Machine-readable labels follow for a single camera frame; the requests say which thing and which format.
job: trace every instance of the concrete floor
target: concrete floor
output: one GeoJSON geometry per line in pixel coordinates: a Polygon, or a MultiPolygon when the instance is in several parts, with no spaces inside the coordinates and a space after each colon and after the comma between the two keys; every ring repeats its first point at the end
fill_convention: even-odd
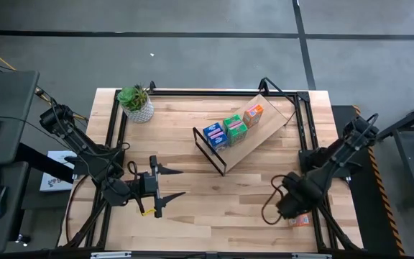
{"type": "MultiPolygon", "coordinates": [[[[300,8],[306,33],[414,35],[414,0],[300,0],[300,8]]],[[[0,29],[298,32],[291,0],[0,0],[0,29]]],[[[414,40],[308,40],[308,52],[316,88],[328,90],[333,105],[378,112],[380,129],[413,109],[414,40]]],[[[19,70],[38,70],[41,87],[86,116],[96,88],[151,80],[159,87],[256,88],[267,76],[283,89],[308,89],[298,39],[0,36],[0,56],[19,70]]],[[[45,109],[35,99],[29,121],[37,123],[45,109]]],[[[62,149],[30,127],[23,141],[44,153],[62,149]]],[[[414,255],[414,210],[396,208],[411,183],[392,139],[374,149],[405,252],[414,255]]],[[[35,214],[28,248],[53,247],[62,209],[35,214]]]]}

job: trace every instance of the small box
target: small box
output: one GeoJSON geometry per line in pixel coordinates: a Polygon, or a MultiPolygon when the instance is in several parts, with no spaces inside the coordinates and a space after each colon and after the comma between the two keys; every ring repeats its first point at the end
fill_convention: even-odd
{"type": "Polygon", "coordinates": [[[229,138],[229,144],[233,146],[245,139],[245,136],[247,135],[247,126],[241,122],[236,126],[228,128],[228,132],[226,134],[229,138]]]}
{"type": "Polygon", "coordinates": [[[228,137],[224,132],[209,137],[208,141],[216,152],[220,152],[228,147],[228,137]]]}
{"type": "Polygon", "coordinates": [[[309,225],[309,213],[298,215],[294,219],[289,219],[288,224],[291,227],[302,227],[309,225]]]}
{"type": "Polygon", "coordinates": [[[255,104],[254,106],[250,107],[250,109],[244,112],[244,123],[250,129],[256,123],[258,123],[259,118],[261,118],[263,114],[263,108],[259,104],[255,104]]]}
{"type": "Polygon", "coordinates": [[[204,136],[206,139],[208,139],[210,136],[213,136],[215,134],[218,134],[219,132],[222,132],[220,124],[217,122],[213,125],[208,126],[207,128],[203,129],[204,136]]]}
{"type": "Polygon", "coordinates": [[[223,128],[226,133],[228,133],[228,128],[230,124],[236,124],[241,122],[241,117],[238,114],[234,114],[233,116],[226,118],[223,120],[223,128]]]}

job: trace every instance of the succulent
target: succulent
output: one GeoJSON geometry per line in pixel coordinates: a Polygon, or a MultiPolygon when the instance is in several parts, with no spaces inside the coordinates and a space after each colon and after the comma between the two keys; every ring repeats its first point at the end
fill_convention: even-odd
{"type": "Polygon", "coordinates": [[[124,87],[118,94],[118,101],[131,112],[140,110],[147,102],[147,92],[140,85],[124,87]]]}

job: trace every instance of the wooden table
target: wooden table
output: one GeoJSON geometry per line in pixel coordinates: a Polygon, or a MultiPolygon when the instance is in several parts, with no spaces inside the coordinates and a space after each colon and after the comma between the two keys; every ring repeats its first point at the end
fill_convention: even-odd
{"type": "MultiPolygon", "coordinates": [[[[113,104],[114,88],[99,88],[93,103],[87,135],[104,143],[113,104]]],[[[334,117],[327,91],[309,91],[313,118],[320,146],[337,139],[334,117]]],[[[282,97],[267,99],[287,118],[294,109],[282,97]]],[[[299,172],[300,140],[295,117],[279,129],[255,151],[232,168],[225,177],[202,155],[193,140],[193,125],[208,126],[222,120],[250,100],[239,96],[151,96],[155,115],[150,122],[127,122],[124,141],[131,147],[124,164],[133,160],[139,171],[149,170],[149,156],[157,155],[165,167],[182,170],[176,176],[160,176],[161,195],[180,191],[187,194],[171,201],[163,209],[163,218],[143,217],[135,202],[114,207],[109,222],[107,250],[167,251],[236,251],[236,252],[315,252],[313,225],[289,227],[287,220],[273,226],[261,218],[263,203],[272,193],[271,177],[299,172]]],[[[303,121],[307,127],[307,118],[303,121]]],[[[116,143],[118,116],[114,132],[116,143]]],[[[124,179],[130,179],[126,172],[124,179]]],[[[73,236],[91,212],[95,187],[87,180],[78,190],[70,212],[70,235],[73,236]]],[[[351,238],[362,246],[357,218],[349,187],[333,180],[328,192],[333,217],[351,238]]],[[[265,210],[273,220],[277,216],[274,203],[265,210]]],[[[144,200],[145,209],[153,206],[144,200]]],[[[321,217],[325,243],[326,224],[321,217]]],[[[63,231],[59,245],[65,243],[63,231]]]]}

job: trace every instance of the green box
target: green box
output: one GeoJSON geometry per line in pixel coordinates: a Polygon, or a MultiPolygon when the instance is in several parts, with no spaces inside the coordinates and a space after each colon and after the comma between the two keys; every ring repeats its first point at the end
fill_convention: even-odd
{"type": "Polygon", "coordinates": [[[247,126],[242,122],[233,129],[228,128],[226,135],[228,136],[230,146],[233,146],[245,139],[247,135],[247,126]]]}
{"type": "Polygon", "coordinates": [[[233,122],[240,121],[241,117],[238,114],[234,114],[233,116],[226,118],[223,120],[223,128],[226,133],[228,133],[229,125],[233,122]]]}

